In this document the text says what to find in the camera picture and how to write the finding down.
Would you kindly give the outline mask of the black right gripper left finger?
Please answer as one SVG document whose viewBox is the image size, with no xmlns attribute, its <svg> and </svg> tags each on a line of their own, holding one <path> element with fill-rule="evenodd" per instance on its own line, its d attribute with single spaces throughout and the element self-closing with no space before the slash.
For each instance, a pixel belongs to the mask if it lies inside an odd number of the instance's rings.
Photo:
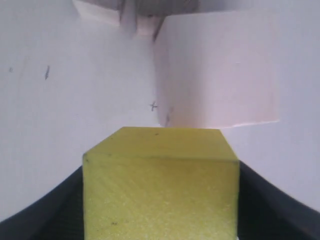
<svg viewBox="0 0 320 240">
<path fill-rule="evenodd" d="M 67 201 L 76 185 L 82 182 L 82 176 L 82 167 L 79 167 L 45 196 L 1 221 L 0 238 L 2 240 L 29 240 L 33 237 Z"/>
</svg>

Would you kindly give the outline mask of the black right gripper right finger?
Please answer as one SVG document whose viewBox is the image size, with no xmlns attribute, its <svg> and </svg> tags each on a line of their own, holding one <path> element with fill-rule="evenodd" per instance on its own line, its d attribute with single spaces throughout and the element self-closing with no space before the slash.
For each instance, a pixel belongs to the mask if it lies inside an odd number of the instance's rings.
<svg viewBox="0 0 320 240">
<path fill-rule="evenodd" d="M 320 213 L 240 163 L 237 237 L 240 240 L 318 240 Z"/>
</svg>

